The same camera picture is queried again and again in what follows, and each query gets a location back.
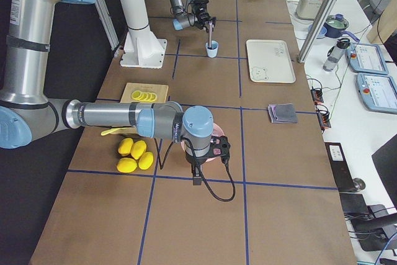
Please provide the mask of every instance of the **lemon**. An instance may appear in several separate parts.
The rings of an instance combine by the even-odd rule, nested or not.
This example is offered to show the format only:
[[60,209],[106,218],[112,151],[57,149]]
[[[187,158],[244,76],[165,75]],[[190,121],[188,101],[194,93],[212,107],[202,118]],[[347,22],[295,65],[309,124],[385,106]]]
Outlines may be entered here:
[[132,145],[131,155],[135,159],[139,159],[142,154],[146,151],[146,143],[143,140],[137,141]]
[[121,173],[131,173],[136,169],[136,161],[132,158],[121,158],[117,163],[117,170]]
[[118,145],[118,153],[121,154],[121,156],[127,156],[131,152],[131,148],[134,144],[134,141],[131,138],[125,138],[123,139],[120,144]]
[[141,158],[139,159],[138,167],[141,170],[147,170],[153,164],[153,161],[154,161],[153,153],[150,151],[145,152],[142,154]]

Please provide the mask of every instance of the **white table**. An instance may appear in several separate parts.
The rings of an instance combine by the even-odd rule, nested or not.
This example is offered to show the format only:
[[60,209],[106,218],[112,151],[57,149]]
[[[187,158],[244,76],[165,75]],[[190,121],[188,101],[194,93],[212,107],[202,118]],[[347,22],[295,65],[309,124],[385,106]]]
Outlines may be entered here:
[[[307,36],[307,28],[311,24],[308,20],[297,19],[295,9],[299,0],[286,0],[290,11],[292,24],[295,29],[298,46],[302,47]],[[348,31],[353,33],[360,32],[369,25],[369,21],[361,10],[357,0],[337,0],[331,14],[343,14],[349,21]],[[362,43],[368,43],[367,33],[372,27],[357,34]],[[311,49],[306,61],[306,74],[315,78],[323,84],[323,87],[337,88],[339,82],[335,71],[326,72],[323,70],[323,63],[326,60],[327,52],[334,46],[336,39],[323,38],[317,39]],[[385,60],[391,60],[386,49],[382,47]],[[338,76],[342,79],[347,68],[346,58],[339,62]],[[389,75],[397,81],[397,68],[393,64],[388,64]],[[313,82],[314,87],[319,87],[317,82]],[[370,112],[367,110],[360,98],[355,85],[355,73],[348,68],[342,84],[339,97],[336,100],[338,90],[324,90],[324,105],[331,111],[332,128],[327,129],[323,138],[326,142],[339,142],[346,156],[352,177],[363,179],[367,185],[365,190],[360,192],[364,195],[367,205],[383,204],[391,207],[393,204],[379,178],[377,170],[372,161],[372,155],[390,138],[397,134],[397,115]],[[352,244],[359,261],[374,262],[378,252],[365,252],[361,249],[357,240],[352,239]],[[383,255],[384,258],[393,258],[391,251]]]

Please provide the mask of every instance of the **white cup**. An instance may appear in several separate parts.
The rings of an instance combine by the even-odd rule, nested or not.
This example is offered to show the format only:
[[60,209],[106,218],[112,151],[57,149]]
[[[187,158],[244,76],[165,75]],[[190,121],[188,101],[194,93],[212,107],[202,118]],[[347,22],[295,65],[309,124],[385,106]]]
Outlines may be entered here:
[[214,57],[216,57],[216,54],[218,54],[218,46],[219,46],[219,44],[218,44],[218,42],[216,40],[212,40],[211,46],[212,46],[212,48],[210,49],[208,47],[208,42],[205,43],[205,49],[207,50],[208,57],[214,58]]

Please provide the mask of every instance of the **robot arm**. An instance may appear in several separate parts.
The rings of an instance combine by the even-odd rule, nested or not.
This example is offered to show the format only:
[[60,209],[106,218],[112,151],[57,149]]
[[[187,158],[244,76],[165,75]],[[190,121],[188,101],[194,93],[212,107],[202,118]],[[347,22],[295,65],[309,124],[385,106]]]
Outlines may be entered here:
[[[153,105],[99,104],[48,99],[43,94],[43,86],[54,6],[61,0],[12,1],[4,87],[0,90],[0,148],[25,146],[67,128],[136,126],[143,137],[166,138],[174,143],[185,140],[185,155],[192,165],[194,184],[201,183],[200,167],[207,158],[221,156],[227,164],[230,144],[226,137],[211,136],[213,118],[204,107],[195,106],[183,112],[175,102]],[[183,9],[181,0],[171,0],[171,3],[173,12],[181,22],[190,18],[196,27],[212,32],[215,18],[211,18],[207,12],[208,0],[191,0],[190,14]],[[147,17],[138,21],[145,24]],[[139,33],[146,29],[148,26],[132,30]]]
[[185,141],[185,157],[192,167],[193,185],[202,182],[201,165],[209,158],[222,157],[227,164],[230,144],[225,136],[212,136],[213,116],[205,107],[193,106],[185,112],[176,102],[165,104],[89,103],[77,100],[64,104],[65,125],[136,127],[139,135]]
[[186,27],[195,26],[208,33],[208,44],[211,45],[212,32],[216,17],[211,17],[207,11],[208,0],[189,0],[186,6],[182,0],[170,0],[171,12],[175,16],[174,28],[182,30]]

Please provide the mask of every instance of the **white tray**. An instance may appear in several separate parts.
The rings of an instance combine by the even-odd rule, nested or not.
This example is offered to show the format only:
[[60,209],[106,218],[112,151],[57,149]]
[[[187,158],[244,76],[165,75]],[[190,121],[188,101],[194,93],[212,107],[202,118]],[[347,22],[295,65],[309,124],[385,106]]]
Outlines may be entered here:
[[258,83],[294,83],[295,73],[283,40],[247,40],[249,77]]

